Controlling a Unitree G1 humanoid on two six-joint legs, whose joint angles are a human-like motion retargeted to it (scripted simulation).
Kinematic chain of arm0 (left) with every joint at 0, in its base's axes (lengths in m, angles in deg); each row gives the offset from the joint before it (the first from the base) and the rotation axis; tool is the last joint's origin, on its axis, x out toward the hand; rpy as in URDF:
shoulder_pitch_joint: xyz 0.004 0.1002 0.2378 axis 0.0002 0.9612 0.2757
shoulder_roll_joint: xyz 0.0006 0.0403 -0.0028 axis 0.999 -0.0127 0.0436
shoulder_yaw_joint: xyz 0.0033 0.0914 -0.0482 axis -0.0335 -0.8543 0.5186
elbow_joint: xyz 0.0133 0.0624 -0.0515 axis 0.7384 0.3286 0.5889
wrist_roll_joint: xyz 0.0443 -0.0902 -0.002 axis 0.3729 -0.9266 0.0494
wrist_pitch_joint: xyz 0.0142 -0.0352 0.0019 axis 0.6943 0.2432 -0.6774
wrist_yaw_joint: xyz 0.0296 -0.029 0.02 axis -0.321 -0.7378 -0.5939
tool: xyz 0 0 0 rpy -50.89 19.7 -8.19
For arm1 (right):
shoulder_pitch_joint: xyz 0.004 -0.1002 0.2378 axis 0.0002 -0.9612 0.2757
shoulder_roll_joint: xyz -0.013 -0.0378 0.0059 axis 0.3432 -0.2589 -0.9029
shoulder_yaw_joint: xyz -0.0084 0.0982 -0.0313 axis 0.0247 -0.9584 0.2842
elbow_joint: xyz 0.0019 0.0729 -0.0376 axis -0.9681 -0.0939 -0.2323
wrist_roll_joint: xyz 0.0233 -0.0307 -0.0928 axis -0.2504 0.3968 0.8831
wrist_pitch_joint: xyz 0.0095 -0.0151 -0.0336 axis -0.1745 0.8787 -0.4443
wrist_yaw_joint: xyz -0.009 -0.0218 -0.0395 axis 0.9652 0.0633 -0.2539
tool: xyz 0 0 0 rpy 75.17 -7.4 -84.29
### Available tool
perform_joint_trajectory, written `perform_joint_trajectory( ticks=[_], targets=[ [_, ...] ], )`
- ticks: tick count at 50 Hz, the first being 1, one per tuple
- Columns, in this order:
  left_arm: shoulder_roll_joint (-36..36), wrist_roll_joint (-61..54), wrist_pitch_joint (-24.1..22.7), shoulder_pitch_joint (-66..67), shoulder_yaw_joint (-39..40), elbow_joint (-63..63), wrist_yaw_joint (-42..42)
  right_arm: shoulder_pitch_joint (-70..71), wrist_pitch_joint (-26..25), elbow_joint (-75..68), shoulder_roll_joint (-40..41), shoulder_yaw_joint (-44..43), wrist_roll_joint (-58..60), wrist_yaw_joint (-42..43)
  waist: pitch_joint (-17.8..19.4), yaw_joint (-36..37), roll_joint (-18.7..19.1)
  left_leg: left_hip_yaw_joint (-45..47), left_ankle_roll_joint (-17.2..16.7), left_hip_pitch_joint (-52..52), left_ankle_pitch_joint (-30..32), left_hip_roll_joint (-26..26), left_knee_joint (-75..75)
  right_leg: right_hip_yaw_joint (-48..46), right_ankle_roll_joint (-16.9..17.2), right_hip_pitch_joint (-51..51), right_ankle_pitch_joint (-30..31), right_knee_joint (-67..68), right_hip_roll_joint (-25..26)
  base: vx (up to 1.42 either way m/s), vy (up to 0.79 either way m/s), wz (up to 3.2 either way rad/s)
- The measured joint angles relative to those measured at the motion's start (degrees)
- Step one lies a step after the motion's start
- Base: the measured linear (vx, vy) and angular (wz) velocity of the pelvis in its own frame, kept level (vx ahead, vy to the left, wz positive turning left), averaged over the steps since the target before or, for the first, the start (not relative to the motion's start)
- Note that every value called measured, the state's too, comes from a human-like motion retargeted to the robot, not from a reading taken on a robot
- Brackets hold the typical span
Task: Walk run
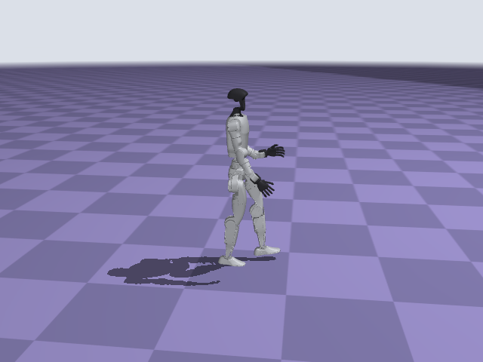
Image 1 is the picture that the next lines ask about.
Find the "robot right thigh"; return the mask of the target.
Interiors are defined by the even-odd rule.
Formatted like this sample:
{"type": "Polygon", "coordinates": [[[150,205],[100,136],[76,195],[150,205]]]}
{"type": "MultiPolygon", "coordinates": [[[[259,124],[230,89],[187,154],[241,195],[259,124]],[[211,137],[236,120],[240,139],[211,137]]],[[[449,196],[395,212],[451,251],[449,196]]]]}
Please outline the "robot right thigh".
{"type": "Polygon", "coordinates": [[[225,219],[224,225],[226,224],[227,220],[231,219],[235,221],[237,228],[244,216],[247,202],[245,183],[243,180],[239,179],[239,175],[233,175],[228,181],[228,190],[229,192],[234,193],[232,195],[232,212],[234,216],[228,216],[225,219]]]}

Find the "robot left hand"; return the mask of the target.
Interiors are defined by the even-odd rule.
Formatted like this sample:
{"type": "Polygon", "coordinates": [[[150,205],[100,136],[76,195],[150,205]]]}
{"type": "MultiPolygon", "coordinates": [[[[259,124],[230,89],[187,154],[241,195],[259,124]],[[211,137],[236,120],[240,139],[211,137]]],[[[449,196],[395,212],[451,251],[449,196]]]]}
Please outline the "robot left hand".
{"type": "Polygon", "coordinates": [[[275,145],[271,146],[267,150],[266,149],[262,149],[262,150],[259,150],[258,152],[265,152],[265,155],[266,156],[264,158],[266,158],[267,155],[269,155],[269,156],[282,156],[282,157],[284,157],[283,155],[281,155],[281,153],[282,154],[285,154],[284,147],[282,147],[282,146],[276,147],[276,146],[278,146],[278,144],[275,144],[275,145]],[[277,151],[283,151],[283,152],[277,152],[277,151]]]}

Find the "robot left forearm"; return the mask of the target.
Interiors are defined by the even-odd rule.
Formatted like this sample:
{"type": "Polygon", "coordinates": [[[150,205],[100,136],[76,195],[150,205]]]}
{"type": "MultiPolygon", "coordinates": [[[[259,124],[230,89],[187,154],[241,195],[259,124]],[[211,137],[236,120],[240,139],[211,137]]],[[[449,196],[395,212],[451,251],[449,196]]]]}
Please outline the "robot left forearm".
{"type": "Polygon", "coordinates": [[[248,146],[248,155],[251,156],[253,159],[264,158],[265,152],[258,152],[257,150],[252,149],[248,146]]]}

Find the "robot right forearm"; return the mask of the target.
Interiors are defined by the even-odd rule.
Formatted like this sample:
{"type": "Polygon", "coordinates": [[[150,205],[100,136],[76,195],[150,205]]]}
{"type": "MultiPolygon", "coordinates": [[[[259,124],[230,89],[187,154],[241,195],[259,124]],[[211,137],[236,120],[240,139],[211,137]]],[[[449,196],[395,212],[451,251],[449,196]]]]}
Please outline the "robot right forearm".
{"type": "Polygon", "coordinates": [[[259,177],[251,169],[251,165],[249,163],[248,158],[244,158],[244,154],[241,150],[238,150],[236,152],[236,157],[242,169],[245,170],[245,175],[250,177],[254,182],[256,182],[259,179],[259,177]]]}

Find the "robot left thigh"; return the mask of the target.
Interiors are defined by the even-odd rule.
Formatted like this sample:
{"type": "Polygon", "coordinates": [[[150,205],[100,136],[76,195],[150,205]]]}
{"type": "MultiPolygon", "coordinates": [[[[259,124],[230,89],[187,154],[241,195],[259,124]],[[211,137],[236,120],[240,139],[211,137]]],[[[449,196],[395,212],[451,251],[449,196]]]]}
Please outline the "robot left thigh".
{"type": "Polygon", "coordinates": [[[245,175],[245,189],[248,194],[254,199],[254,204],[250,207],[250,214],[253,217],[259,217],[263,212],[263,196],[262,192],[257,188],[257,184],[254,184],[250,177],[245,175]]]}

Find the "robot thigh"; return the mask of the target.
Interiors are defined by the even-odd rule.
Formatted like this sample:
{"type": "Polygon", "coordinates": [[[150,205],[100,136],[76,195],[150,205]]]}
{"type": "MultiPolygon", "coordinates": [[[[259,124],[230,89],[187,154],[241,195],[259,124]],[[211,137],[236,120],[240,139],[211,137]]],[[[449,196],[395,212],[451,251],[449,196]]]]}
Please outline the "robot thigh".
{"type": "Polygon", "coordinates": [[[245,175],[245,189],[248,194],[254,199],[254,204],[250,207],[250,214],[253,217],[259,217],[263,212],[263,196],[262,192],[257,188],[257,184],[254,184],[250,177],[245,175]]]}
{"type": "Polygon", "coordinates": [[[239,175],[233,175],[228,181],[228,190],[229,192],[234,193],[232,195],[232,212],[234,216],[228,216],[225,219],[224,225],[226,224],[227,220],[231,219],[235,221],[237,228],[244,216],[247,202],[245,183],[243,180],[239,179],[239,175]]]}

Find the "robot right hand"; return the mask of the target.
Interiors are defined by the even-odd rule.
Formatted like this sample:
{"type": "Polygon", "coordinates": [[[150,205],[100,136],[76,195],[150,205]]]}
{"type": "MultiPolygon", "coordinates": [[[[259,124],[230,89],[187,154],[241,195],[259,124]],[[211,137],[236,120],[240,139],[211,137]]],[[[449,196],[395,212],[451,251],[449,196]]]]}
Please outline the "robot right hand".
{"type": "MultiPolygon", "coordinates": [[[[256,174],[256,173],[255,173],[255,174],[256,174]]],[[[256,174],[256,175],[257,175],[257,174],[256,174]]],[[[258,175],[257,175],[257,176],[258,176],[258,175]]],[[[259,176],[258,176],[258,177],[259,177],[259,176]]],[[[270,194],[269,194],[268,192],[270,192],[270,193],[272,194],[272,192],[271,192],[271,191],[270,191],[268,188],[270,188],[271,190],[275,191],[275,190],[274,190],[272,187],[270,187],[270,186],[268,185],[268,184],[274,185],[274,183],[271,183],[271,182],[265,181],[264,179],[261,179],[260,177],[259,177],[259,179],[258,179],[256,182],[254,182],[254,181],[253,181],[251,178],[250,178],[250,180],[251,180],[251,181],[252,181],[254,184],[257,184],[257,188],[258,188],[258,189],[259,189],[259,190],[260,190],[260,191],[263,193],[263,195],[264,195],[265,197],[266,197],[266,194],[267,194],[268,196],[270,196],[270,194]],[[268,183],[268,184],[267,184],[267,183],[268,183]],[[267,192],[266,190],[267,190],[268,192],[267,192]],[[265,194],[263,191],[264,191],[266,194],[265,194]]]]}

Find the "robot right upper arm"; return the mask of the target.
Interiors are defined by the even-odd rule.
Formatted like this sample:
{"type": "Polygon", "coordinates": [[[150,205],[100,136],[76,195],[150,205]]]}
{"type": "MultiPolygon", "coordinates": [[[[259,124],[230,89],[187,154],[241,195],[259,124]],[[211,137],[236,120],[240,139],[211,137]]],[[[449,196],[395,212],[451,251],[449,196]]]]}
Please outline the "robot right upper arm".
{"type": "Polygon", "coordinates": [[[245,148],[242,148],[242,139],[240,134],[240,124],[238,120],[231,120],[227,124],[227,129],[231,136],[232,145],[235,150],[235,155],[238,150],[241,150],[244,154],[244,158],[248,156],[248,151],[245,148]]]}

